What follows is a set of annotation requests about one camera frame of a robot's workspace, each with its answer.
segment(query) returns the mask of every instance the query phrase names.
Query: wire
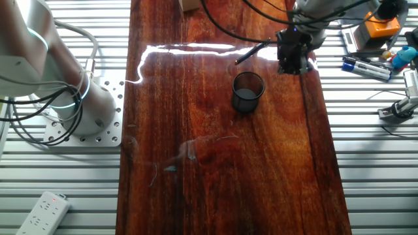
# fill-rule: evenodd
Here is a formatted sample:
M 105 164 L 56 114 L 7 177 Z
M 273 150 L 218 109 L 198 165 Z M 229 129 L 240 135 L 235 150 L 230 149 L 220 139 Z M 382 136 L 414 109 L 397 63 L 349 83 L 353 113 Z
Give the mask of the wire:
M 79 82 L 79 83 L 78 83 L 78 85 L 77 85 L 77 90 L 78 90 L 78 92 L 77 92 L 77 93 L 75 93 L 74 95 L 81 94 L 80 90 L 81 90 L 82 84 L 83 84 L 83 77 L 82 77 L 82 79 L 80 80 L 80 82 Z M 35 98 L 34 98 L 33 94 L 28 95 L 28 97 L 29 97 L 29 100 L 31 100 L 31 101 L 34 101 L 34 100 L 35 100 Z M 41 105 L 40 105 L 39 103 L 34 103 L 34 104 L 33 104 L 33 106 L 34 106 L 37 110 L 39 110 L 39 109 L 41 108 Z M 42 114 L 42 115 L 43 115 L 46 119 L 49 119 L 49 120 L 51 120 L 51 121 L 55 121 L 55 122 L 58 122 L 58 123 L 63 123 L 64 121 L 69 121 L 69 120 L 71 120 L 71 119 L 75 118 L 75 117 L 77 116 L 77 114 L 80 112 L 80 108 L 81 108 L 81 106 L 79 106 L 79 107 L 78 107 L 77 112 L 76 112 L 73 116 L 68 117 L 68 118 L 66 118 L 66 119 L 62 119 L 62 118 L 60 118 L 60 117 L 51 116 L 49 113 L 47 113 L 47 112 L 45 112 L 45 111 L 43 111 L 41 114 Z
M 354 23 L 352 25 L 345 26 L 345 27 L 341 27 L 341 26 L 340 27 L 327 27 L 327 29 L 330 29 L 330 30 L 341 30 L 341 29 L 349 29 L 349 28 L 352 28 L 352 27 L 356 27 L 356 26 L 358 26 L 360 24 L 363 24 L 363 23 L 367 22 L 368 20 L 370 20 L 377 13 L 378 13 L 378 8 L 375 9 L 375 11 L 371 15 L 369 15 L 367 18 L 365 18 L 364 20 L 362 20 L 360 22 L 357 22 L 357 23 Z
M 364 19 L 362 19 L 362 18 L 348 18 L 348 17 L 343 17 L 343 18 L 338 18 L 338 19 L 335 19 L 335 20 L 364 20 Z M 389 21 L 383 21 L 383 22 L 380 22 L 380 21 L 375 21 L 375 20 L 367 20 L 367 22 L 373 22 L 373 23 L 377 23 L 377 24 L 386 24 L 387 22 L 390 22 L 391 20 L 389 20 Z
M 305 16 L 307 18 L 313 19 L 313 17 L 308 16 L 307 14 L 303 14 L 301 12 L 297 12 L 297 11 L 294 11 L 294 10 L 283 10 L 283 9 L 280 9 L 280 8 L 276 7 L 274 4 L 272 4 L 271 2 L 269 2 L 267 0 L 263 0 L 263 1 L 266 2 L 267 4 L 269 4 L 270 6 L 274 7 L 275 9 L 281 11 L 281 12 L 286 12 L 288 14 L 298 14 L 298 15 Z M 333 20 L 325 20 L 324 22 L 333 22 L 334 20 L 364 20 L 364 19 L 363 18 L 348 18 L 348 17 L 345 18 L 345 17 L 343 17 L 343 18 L 338 18 L 338 19 L 333 19 Z M 373 23 L 377 23 L 377 24 L 385 24 L 385 23 L 390 22 L 390 21 L 391 20 L 384 21 L 384 22 L 375 21 L 375 20 L 368 20 L 368 22 L 373 22 Z
M 10 118 L 10 119 L 7 119 L 7 118 L 2 118 L 2 117 L 0 117 L 0 121 L 23 121 L 23 120 L 27 120 L 27 119 L 29 119 L 29 118 L 33 118 L 33 117 L 35 117 L 36 115 L 38 115 L 38 114 L 40 114 L 45 108 L 47 108 L 48 107 L 48 105 L 50 105 L 54 100 L 56 100 L 62 93 L 64 93 L 64 91 L 65 90 L 67 90 L 67 89 L 62 89 L 62 90 L 60 90 L 60 91 L 58 91 L 58 92 L 55 92 L 53 95 L 55 95 L 54 97 L 52 97 L 52 98 L 50 98 L 50 100 L 41 108 L 41 109 L 39 109 L 38 111 L 36 111 L 36 112 L 34 112 L 33 114 L 29 114 L 28 116 L 24 116 L 24 117 L 17 117 L 17 118 Z M 0 100 L 0 102 L 3 102 L 3 103 L 6 103 L 6 104 L 13 104 L 13 105 L 15 105 L 15 104 L 23 104 L 23 102 L 31 102 L 31 101 L 22 101 L 22 102 L 20 102 L 20 101 L 11 101 L 10 99 L 9 100 Z
M 340 10 L 337 10 L 337 11 L 331 13 L 331 14 L 328 14 L 328 15 L 326 15 L 324 17 L 321 17 L 321 18 L 318 18 L 318 19 L 314 19 L 314 20 L 303 21 L 303 22 L 289 22 L 289 21 L 285 21 L 285 20 L 281 20 L 281 19 L 274 18 L 272 16 L 269 16 L 269 15 L 265 14 L 264 12 L 262 12 L 261 10 L 259 10 L 257 7 L 253 6 L 248 0 L 242 0 L 242 1 L 245 4 L 247 4 L 247 6 L 249 6 L 251 9 L 253 9 L 255 12 L 257 12 L 258 14 L 260 14 L 261 16 L 264 16 L 265 18 L 267 18 L 269 20 L 272 20 L 274 22 L 278 22 L 278 23 L 282 23 L 282 24 L 288 24 L 288 25 L 310 25 L 310 24 L 314 24 L 314 23 L 318 23 L 318 22 L 323 22 L 324 20 L 327 20 L 327 19 L 329 19 L 331 17 L 334 17 L 334 16 L 338 16 L 339 14 L 341 14 L 341 13 L 343 13 L 343 12 L 345 12 L 345 11 L 351 9 L 351 8 L 357 7 L 357 6 L 359 6 L 359 5 L 363 4 L 363 3 L 367 3 L 370 0 L 360 0 L 360 1 L 357 1 L 357 2 L 355 2 L 353 4 L 348 5 L 346 7 L 343 7 Z
M 77 106 L 82 106 L 81 96 L 78 95 L 77 97 L 74 97 L 74 102 L 75 102 L 76 107 Z M 13 109 L 14 109 L 14 115 L 15 115 L 15 117 L 16 117 L 16 119 L 18 119 L 18 115 L 17 115 L 17 112 L 16 112 L 16 105 L 15 104 L 13 104 Z M 15 124 L 13 122 L 10 122 L 10 124 L 12 125 L 12 128 L 14 129 L 14 131 L 16 132 L 16 134 L 19 135 L 22 139 L 24 139 L 27 142 L 30 142 L 30 143 L 33 143 L 33 144 L 42 144 L 42 145 L 45 145 L 45 146 L 56 146 L 56 145 L 58 145 L 58 144 L 60 144 L 60 143 L 62 143 L 64 141 L 67 141 L 69 139 L 70 135 L 72 135 L 75 132 L 75 130 L 77 129 L 77 127 L 79 126 L 79 124 L 81 122 L 82 115 L 83 115 L 83 109 L 81 108 L 80 109 L 79 116 L 78 116 L 78 119 L 74 119 L 73 120 L 73 122 L 71 123 L 70 128 L 64 134 L 62 134 L 60 137 L 58 137 L 58 138 L 56 138 L 54 140 L 51 140 L 51 141 L 47 141 L 47 142 L 38 141 L 36 138 L 34 138 L 32 135 L 30 135 L 30 133 L 24 128 L 24 126 L 22 125 L 22 123 L 20 123 L 20 121 L 18 121 L 18 124 L 19 124 L 20 128 L 25 132 L 26 135 L 28 135 L 28 137 L 30 137 L 30 139 L 24 137 L 17 130 L 17 128 L 16 128 L 16 126 L 15 126 Z
M 203 10 L 205 11 L 206 15 L 208 16 L 209 20 L 222 32 L 228 34 L 229 36 L 239 39 L 239 40 L 243 40 L 243 41 L 247 41 L 247 42 L 256 42 L 256 43 L 263 43 L 263 42 L 267 42 L 266 40 L 259 40 L 259 39 L 250 39 L 247 37 L 241 37 L 240 35 L 236 35 L 224 28 L 222 28 L 222 26 L 220 26 L 214 19 L 213 17 L 210 15 L 209 10 L 206 6 L 206 3 L 204 2 L 204 0 L 201 0 L 202 3 L 202 7 Z
M 393 136 L 397 136 L 397 137 L 402 137 L 402 138 L 409 138 L 408 136 L 406 136 L 406 135 L 418 135 L 418 134 L 403 134 L 403 135 L 400 135 L 400 134 L 393 134 L 391 131 L 389 131 L 388 129 L 386 129 L 384 126 L 380 126 L 383 130 L 385 130 L 387 133 L 389 133 L 390 135 L 393 135 Z
M 374 91 L 380 91 L 380 93 L 382 93 L 382 92 L 388 92 L 388 93 L 392 93 L 392 94 L 407 96 L 406 94 L 397 93 L 397 92 L 394 92 L 394 91 L 386 91 L 386 90 L 378 90 L 378 89 L 375 89 Z
M 94 59 L 96 57 L 97 50 L 99 49 L 99 43 L 97 42 L 97 39 L 91 33 L 87 32 L 86 30 L 82 28 L 79 28 L 79 27 L 58 21 L 58 20 L 54 20 L 54 22 L 56 26 L 64 27 L 65 29 L 68 29 L 76 33 L 80 33 L 83 36 L 86 36 L 93 43 L 93 51 L 91 52 L 91 55 L 89 58 Z
M 45 96 L 44 98 L 37 99 L 37 100 L 34 100 L 34 101 L 11 101 L 10 99 L 9 100 L 0 99 L 0 102 L 6 103 L 6 104 L 33 104 L 33 103 L 37 103 L 37 102 L 46 101 L 46 100 L 51 99 L 51 98 L 53 98 L 53 97 L 55 97 L 57 95 L 60 95 L 66 89 L 68 89 L 68 88 L 61 89 L 61 90 L 59 90 L 59 91 L 57 91 L 57 92 L 55 92 L 55 93 L 53 93 L 51 95 Z

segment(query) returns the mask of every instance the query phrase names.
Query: black cable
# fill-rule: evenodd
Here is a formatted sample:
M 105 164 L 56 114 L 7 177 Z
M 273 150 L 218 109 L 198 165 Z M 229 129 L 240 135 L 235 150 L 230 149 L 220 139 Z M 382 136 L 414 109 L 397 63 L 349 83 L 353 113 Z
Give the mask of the black cable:
M 37 100 L 34 100 L 34 101 L 11 101 L 11 100 L 0 99 L 0 102 L 1 103 L 6 103 L 6 104 L 35 104 L 35 103 L 38 103 L 38 102 L 46 101 L 46 100 L 51 99 L 53 97 L 57 97 L 67 89 L 68 89 L 68 87 L 65 87 L 63 89 L 60 89 L 59 91 L 56 91 L 55 93 L 53 93 L 51 95 L 45 96 L 44 98 L 37 99 Z
M 335 20 L 364 20 L 364 19 L 362 19 L 362 18 L 348 18 L 348 17 L 343 17 L 343 18 L 338 18 L 338 19 L 335 19 Z M 326 20 L 324 22 L 333 22 L 333 21 L 334 20 Z M 387 22 L 390 22 L 391 20 L 385 21 L 385 22 L 380 22 L 380 21 L 375 21 L 375 20 L 367 20 L 367 21 L 368 22 L 377 23 L 377 24 L 385 24 Z
M 73 90 L 71 90 L 72 91 L 72 94 L 73 95 L 75 95 L 74 96 L 74 103 L 75 103 L 75 109 L 77 110 L 78 109 L 78 106 L 79 105 L 81 105 L 82 106 L 82 103 L 81 103 L 81 96 L 80 96 L 80 94 L 78 93 L 78 92 L 76 92 L 76 91 L 73 91 Z M 15 104 L 13 104 L 13 110 L 14 110 L 14 115 L 18 118 L 18 115 L 17 115 L 17 111 L 16 111 L 16 105 Z M 82 109 L 82 107 L 80 108 L 80 113 L 79 113 L 79 115 L 78 115 L 78 118 L 74 118 L 74 120 L 73 120 L 73 122 L 71 123 L 71 126 L 70 126 L 70 128 L 65 132 L 65 133 L 63 133 L 60 137 L 58 137 L 58 138 L 56 138 L 56 139 L 54 139 L 54 140 L 51 140 L 51 141 L 47 141 L 47 142 L 41 142 L 41 141 L 38 141 L 35 137 L 33 137 L 24 127 L 23 127 L 23 125 L 22 125 L 22 123 L 20 122 L 20 121 L 18 121 L 18 124 L 19 124 L 19 126 L 20 126 L 20 128 L 25 132 L 25 134 L 27 134 L 28 135 L 28 137 L 30 137 L 30 139 L 28 139 L 28 138 L 26 138 L 26 137 L 24 137 L 18 130 L 17 130 L 17 128 L 16 128 L 16 126 L 15 126 L 15 124 L 13 123 L 13 122 L 10 122 L 10 124 L 12 125 L 12 128 L 14 129 L 14 131 L 16 132 L 16 134 L 17 135 L 19 135 L 22 139 L 24 139 L 25 141 L 27 141 L 27 142 L 30 142 L 30 143 L 33 143 L 33 144 L 42 144 L 42 145 L 45 145 L 45 146 L 56 146 L 56 145 L 58 145 L 58 144 L 60 144 L 60 143 L 62 143 L 62 142 L 64 142 L 64 141 L 66 141 L 74 132 L 75 132 L 75 130 L 77 129 L 77 127 L 79 126 L 79 124 L 80 124 L 80 122 L 81 122 L 81 119 L 82 119 L 82 114 L 83 114 L 83 109 Z
M 406 135 L 418 135 L 418 134 L 404 134 L 404 135 L 400 135 L 400 134 L 393 134 L 391 131 L 389 131 L 388 129 L 386 129 L 384 126 L 380 126 L 383 130 L 385 130 L 387 133 L 389 133 L 390 135 L 393 136 L 397 136 L 397 137 L 402 137 L 402 138 L 409 138 Z
M 63 93 L 65 90 L 66 90 L 66 88 L 60 90 L 60 92 Z M 34 112 L 33 114 L 29 114 L 28 116 L 24 116 L 24 117 L 10 118 L 10 119 L 0 117 L 0 121 L 23 121 L 23 120 L 27 120 L 29 118 L 33 118 L 36 115 L 40 114 L 42 111 L 44 111 L 48 107 L 48 105 L 50 105 L 59 95 L 57 95 L 55 98 L 51 98 L 42 108 L 40 108 L 38 111 Z
M 401 94 L 401 93 L 397 93 L 397 92 L 394 92 L 394 91 L 386 91 L 386 90 L 378 90 L 378 89 L 374 89 L 374 91 L 380 91 L 379 93 L 388 92 L 388 93 L 392 93 L 392 94 L 407 96 L 406 94 Z
M 209 20 L 222 32 L 228 34 L 229 36 L 239 39 L 239 40 L 243 40 L 243 41 L 247 41 L 247 42 L 256 42 L 256 43 L 263 43 L 263 42 L 267 42 L 266 40 L 259 40 L 259 39 L 250 39 L 247 37 L 241 37 L 240 35 L 236 35 L 234 33 L 231 33 L 230 31 L 222 28 L 222 26 L 220 26 L 214 19 L 213 17 L 210 15 L 208 8 L 206 7 L 206 3 L 204 2 L 204 0 L 201 0 L 202 3 L 202 7 L 203 10 L 205 11 L 206 15 L 208 16 Z
M 261 10 L 259 10 L 257 7 L 253 6 L 248 0 L 242 0 L 242 1 L 245 4 L 247 4 L 247 6 L 249 6 L 251 9 L 253 9 L 256 13 L 258 13 L 261 16 L 264 16 L 265 18 L 267 18 L 269 20 L 272 20 L 274 22 L 278 22 L 278 23 L 282 23 L 282 24 L 288 24 L 288 25 L 309 25 L 309 24 L 314 24 L 314 23 L 318 23 L 318 22 L 323 22 L 324 20 L 327 20 L 327 19 L 329 19 L 329 18 L 331 18 L 333 16 L 337 16 L 337 15 L 339 15 L 339 14 L 341 14 L 341 13 L 343 13 L 343 12 L 345 12 L 345 11 L 351 9 L 351 8 L 357 7 L 357 6 L 359 6 L 359 5 L 363 4 L 363 3 L 367 3 L 370 0 L 360 0 L 360 1 L 357 1 L 357 2 L 355 2 L 353 4 L 348 5 L 346 7 L 343 7 L 340 10 L 337 10 L 337 11 L 331 13 L 331 14 L 328 14 L 326 16 L 323 16 L 321 18 L 314 19 L 314 20 L 308 20 L 308 21 L 304 21 L 304 22 L 288 22 L 288 21 L 285 21 L 285 20 L 281 20 L 281 19 L 274 18 L 272 16 L 269 16 L 269 15 L 265 14 L 264 12 L 262 12 Z

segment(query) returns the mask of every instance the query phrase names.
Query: electrical outlet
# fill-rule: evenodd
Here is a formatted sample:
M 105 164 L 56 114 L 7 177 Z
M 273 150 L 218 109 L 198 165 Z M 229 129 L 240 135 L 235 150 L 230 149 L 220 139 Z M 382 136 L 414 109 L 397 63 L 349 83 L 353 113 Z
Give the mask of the electrical outlet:
M 69 207 L 65 196 L 44 192 L 16 235 L 52 235 Z

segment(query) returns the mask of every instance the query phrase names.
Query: robotic arm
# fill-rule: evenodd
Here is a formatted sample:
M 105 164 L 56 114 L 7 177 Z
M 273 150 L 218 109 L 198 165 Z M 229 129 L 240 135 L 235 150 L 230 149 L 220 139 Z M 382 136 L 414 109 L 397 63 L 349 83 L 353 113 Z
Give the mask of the robotic arm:
M 287 29 L 277 32 L 278 38 L 278 60 L 280 74 L 303 74 L 312 70 L 308 63 L 308 54 L 321 47 L 327 34 L 325 29 L 333 20 L 337 20 L 346 15 L 344 11 L 347 6 L 352 4 L 360 5 L 368 2 L 368 8 L 375 12 L 377 20 L 390 20 L 400 12 L 401 4 L 405 0 L 297 0 L 293 10 L 298 14 L 292 14 L 292 21 L 295 23 L 309 22 L 321 18 L 310 24 L 289 25 Z
M 74 134 L 88 136 L 103 131 L 115 116 L 116 103 L 86 72 L 93 72 L 92 58 L 85 70 L 63 43 L 45 1 L 0 0 L 0 22 L 0 95 L 34 93 L 43 98 L 62 84 L 79 87 L 83 115 Z M 70 117 L 77 112 L 72 94 L 64 92 L 51 107 L 61 119 L 69 119 L 63 127 L 72 128 Z

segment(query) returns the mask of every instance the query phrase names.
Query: white robotic arm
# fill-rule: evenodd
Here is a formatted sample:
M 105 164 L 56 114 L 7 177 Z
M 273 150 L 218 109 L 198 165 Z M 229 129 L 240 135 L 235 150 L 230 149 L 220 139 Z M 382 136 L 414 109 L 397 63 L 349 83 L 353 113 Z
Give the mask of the white robotic arm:
M 83 116 L 75 134 L 88 136 L 104 130 L 116 105 L 111 94 L 95 84 L 59 37 L 51 10 L 44 0 L 0 1 L 0 95 L 43 98 L 62 87 L 56 81 L 79 86 Z M 90 59 L 88 65 L 93 70 Z M 69 92 L 51 105 L 66 119 L 77 111 Z M 63 123 L 68 129 L 72 121 Z

